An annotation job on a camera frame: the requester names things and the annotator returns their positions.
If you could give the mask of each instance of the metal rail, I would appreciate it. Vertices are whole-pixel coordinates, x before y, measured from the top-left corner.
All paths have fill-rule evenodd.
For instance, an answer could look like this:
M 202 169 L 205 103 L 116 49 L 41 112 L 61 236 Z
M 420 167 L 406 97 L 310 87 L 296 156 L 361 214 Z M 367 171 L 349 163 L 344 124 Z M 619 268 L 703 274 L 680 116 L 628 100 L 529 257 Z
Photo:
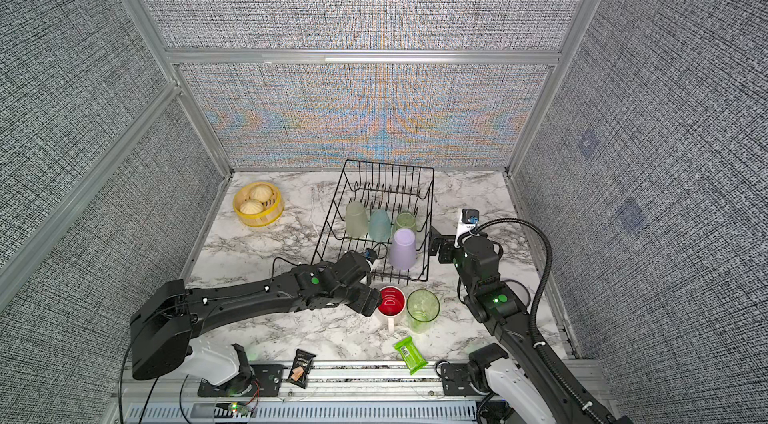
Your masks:
M 544 64 L 554 66 L 562 55 L 556 50 L 249 50 L 171 48 L 173 64 L 184 63 L 404 63 L 404 64 Z
M 581 44 L 581 39 L 592 22 L 592 17 L 599 4 L 600 0 L 581 0 L 579 3 L 574 18 L 571 21 L 571 26 L 563 40 L 560 63 L 552 69 L 552 73 L 546 79 L 541 95 L 538 97 L 531 112 L 528 113 L 528 118 L 520 130 L 520 137 L 514 145 L 514 151 L 507 165 L 509 175 L 514 175 L 518 171 L 525 153 L 531 148 L 536 133 L 544 121 L 544 116 L 547 114 L 549 106 L 552 104 L 558 88 L 568 72 L 568 67 Z

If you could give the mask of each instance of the metal mounting plate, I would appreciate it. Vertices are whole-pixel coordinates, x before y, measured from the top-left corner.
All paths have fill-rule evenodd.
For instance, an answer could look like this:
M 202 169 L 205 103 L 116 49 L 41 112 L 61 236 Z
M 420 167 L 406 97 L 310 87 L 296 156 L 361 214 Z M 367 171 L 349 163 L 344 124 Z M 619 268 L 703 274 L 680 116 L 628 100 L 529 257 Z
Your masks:
M 467 363 L 446 363 L 440 366 L 442 393 L 446 396 L 482 396 L 469 385 Z
M 283 382 L 283 366 L 280 364 L 251 364 L 250 368 L 254 370 L 254 378 L 259 383 L 259 398 L 277 397 L 280 393 L 280 384 Z M 200 381 L 200 387 L 197 389 L 199 397 L 253 397 L 256 394 L 256 388 L 244 392 L 239 396 L 227 396 L 224 390 L 216 390 L 206 380 Z

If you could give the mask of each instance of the white marble surface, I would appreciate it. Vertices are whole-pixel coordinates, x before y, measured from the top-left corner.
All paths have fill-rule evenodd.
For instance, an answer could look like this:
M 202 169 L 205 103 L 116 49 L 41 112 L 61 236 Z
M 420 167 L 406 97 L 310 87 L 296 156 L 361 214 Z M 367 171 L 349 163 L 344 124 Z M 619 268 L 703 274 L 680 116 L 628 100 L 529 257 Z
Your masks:
M 338 171 L 236 173 L 187 286 L 218 287 L 265 279 L 275 256 L 310 262 L 339 175 Z M 274 183 L 286 200 L 283 215 L 267 227 L 244 226 L 232 208 L 234 194 L 253 181 Z M 514 216 L 500 172 L 437 172 L 432 225 L 452 234 L 456 229 L 456 210 L 466 207 L 479 209 L 484 221 Z M 490 236 L 504 245 L 502 278 L 521 281 L 533 295 L 538 274 L 522 235 L 510 225 L 489 230 Z M 289 268 L 278 262 L 276 273 Z M 466 359 L 469 352 L 494 339 L 458 302 L 456 280 L 452 265 L 440 265 L 432 258 L 428 282 L 398 285 L 406 294 L 425 287 L 440 299 L 438 320 L 423 334 L 412 334 L 404 324 L 389 334 L 375 318 L 340 306 L 255 317 L 222 326 L 208 336 L 222 343 L 239 343 L 251 360 L 293 360 L 296 348 L 315 353 L 319 360 L 398 360 L 392 345 L 408 335 L 413 335 L 417 348 L 428 360 Z M 374 285 L 382 287 L 385 283 L 374 281 Z M 564 358 L 545 299 L 539 307 L 538 325 L 555 352 Z

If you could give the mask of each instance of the aluminum frame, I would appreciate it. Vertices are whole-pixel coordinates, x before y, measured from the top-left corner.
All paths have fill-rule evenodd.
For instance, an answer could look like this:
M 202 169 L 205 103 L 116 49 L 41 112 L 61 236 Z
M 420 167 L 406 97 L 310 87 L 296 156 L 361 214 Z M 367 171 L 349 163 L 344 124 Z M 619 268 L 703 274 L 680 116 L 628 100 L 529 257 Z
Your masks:
M 136 25 L 139 34 L 144 38 L 144 42 L 147 44 L 155 61 L 158 63 L 160 70 L 165 75 L 166 80 L 169 82 L 176 81 L 181 87 L 181 105 L 197 132 L 200 141 L 202 141 L 203 147 L 208 151 L 211 161 L 214 162 L 216 169 L 218 169 L 222 177 L 229 176 L 232 172 L 232 166 L 229 163 L 229 159 L 226 157 L 224 147 L 221 145 L 214 129 L 210 126 L 203 110 L 197 104 L 197 100 L 194 99 L 191 90 L 186 82 L 184 82 L 183 76 L 178 73 L 176 68 L 168 60 L 168 56 L 166 56 L 165 53 L 165 40 L 160 34 L 160 30 L 154 22 L 149 9 L 144 5 L 144 0 L 120 1 L 123 3 L 130 18 Z
M 453 363 L 465 363 L 466 360 L 452 360 Z M 292 361 L 259 361 L 252 364 L 280 364 L 283 380 L 288 377 Z M 597 360 L 564 360 L 565 366 L 580 380 L 603 404 L 610 406 L 614 413 L 615 400 L 610 392 Z M 379 369 L 365 369 L 377 366 Z M 369 402 L 369 401 L 452 401 L 479 400 L 481 396 L 444 396 L 442 384 L 434 371 L 435 361 L 429 361 L 427 367 L 411 375 L 403 361 L 315 361 L 312 364 L 310 385 L 306 389 L 289 386 L 280 387 L 278 397 L 261 398 L 268 402 Z M 179 390 L 184 374 L 170 372 L 158 381 L 152 394 L 153 402 L 178 402 Z M 124 409 L 131 403 L 144 404 L 152 385 L 151 380 L 136 381 L 130 378 L 130 365 L 124 371 L 123 398 Z M 197 390 L 199 380 L 190 377 L 184 387 L 184 404 L 195 402 L 216 402 L 216 398 L 192 396 Z M 114 416 L 114 409 L 108 408 L 105 414 Z
M 152 123 L 180 92 L 176 83 L 166 84 L 154 99 L 130 122 L 120 137 L 62 199 L 50 216 L 24 245 L 0 268 L 0 311 L 13 299 L 51 249 L 80 217 L 91 200 L 110 180 L 120 163 L 133 151 Z
M 520 130 L 518 141 L 514 145 L 512 156 L 507 164 L 508 175 L 514 175 L 520 169 L 525 154 L 531 148 L 536 133 L 544 121 L 544 116 L 547 114 L 549 106 L 552 105 L 552 101 L 558 93 L 558 88 L 560 87 L 565 74 L 568 72 L 568 67 L 571 65 L 576 50 L 579 45 L 581 45 L 581 40 L 584 38 L 587 28 L 592 22 L 592 18 L 598 9 L 600 1 L 601 0 L 581 0 L 577 6 L 571 25 L 563 40 L 561 48 L 562 58 L 560 59 L 560 63 L 554 67 L 551 74 L 544 82 L 542 94 L 539 96 L 536 104 L 534 104 L 531 112 L 528 113 L 528 118 L 525 120 L 525 123 Z
M 397 165 L 408 165 L 411 166 L 411 164 L 406 163 L 396 163 Z M 235 168 L 232 170 L 232 172 L 341 172 L 342 167 L 341 166 L 321 166 L 316 168 Z M 435 171 L 440 172 L 453 172 L 453 171 L 498 171 L 498 172 L 504 172 L 504 168 L 501 166 L 496 167 L 477 167 L 473 168 L 471 166 L 464 167 L 464 168 L 434 168 Z
M 171 48 L 172 64 L 544 64 L 560 63 L 556 50 L 248 50 Z
M 514 206 L 518 217 L 532 222 L 530 214 L 528 213 L 528 209 L 525 207 L 522 201 L 517 199 L 517 196 L 519 196 L 520 193 L 514 184 L 513 178 L 506 176 L 504 178 L 504 182 L 507 185 L 507 192 L 509 193 L 510 199 L 512 199 L 512 205 Z M 544 272 L 544 262 L 546 261 L 544 248 L 540 244 L 540 239 L 538 236 L 536 236 L 536 234 L 531 229 L 525 226 L 522 226 L 522 228 L 525 239 L 528 241 L 528 248 L 531 250 L 531 258 L 533 260 L 533 264 L 536 266 L 536 271 L 538 271 L 539 275 L 541 276 L 542 272 Z M 557 323 L 558 328 L 562 328 L 562 330 L 564 330 L 564 332 L 561 330 L 560 338 L 563 342 L 563 346 L 565 347 L 565 352 L 568 354 L 569 358 L 578 359 L 580 356 L 584 355 L 584 352 L 578 342 L 576 333 L 574 333 L 574 328 L 571 325 L 571 319 L 568 316 L 568 311 L 565 309 L 565 304 L 563 303 L 562 295 L 558 289 L 558 284 L 552 274 L 549 275 L 547 288 L 545 291 L 549 300 L 549 304 L 552 307 L 554 321 Z
M 192 251 L 190 251 L 189 256 L 187 257 L 187 262 L 184 263 L 184 268 L 179 274 L 179 279 L 184 279 L 186 281 L 187 277 L 192 274 L 197 257 L 200 256 L 200 252 L 203 250 L 203 245 L 208 237 L 210 228 L 214 225 L 214 221 L 216 221 L 216 216 L 219 214 L 221 203 L 224 202 L 226 191 L 230 188 L 231 183 L 231 176 L 224 178 L 223 181 L 219 183 L 219 188 L 216 191 L 216 199 L 210 204 L 208 216 L 206 216 L 202 227 L 200 227 L 200 232 L 197 234 L 197 239 L 195 239 L 194 246 L 192 246 Z

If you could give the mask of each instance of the vent grille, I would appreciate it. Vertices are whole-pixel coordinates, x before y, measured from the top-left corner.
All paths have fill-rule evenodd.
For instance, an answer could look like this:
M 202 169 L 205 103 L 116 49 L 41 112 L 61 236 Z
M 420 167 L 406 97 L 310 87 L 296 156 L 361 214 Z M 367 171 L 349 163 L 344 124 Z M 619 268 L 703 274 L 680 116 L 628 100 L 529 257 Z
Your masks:
M 138 422 L 143 403 L 132 404 L 125 421 Z M 232 412 L 214 408 L 212 402 L 184 406 L 192 422 L 474 422 L 475 401 L 445 402 L 262 402 L 248 416 L 233 416 Z M 184 422 L 176 402 L 149 404 L 144 424 Z

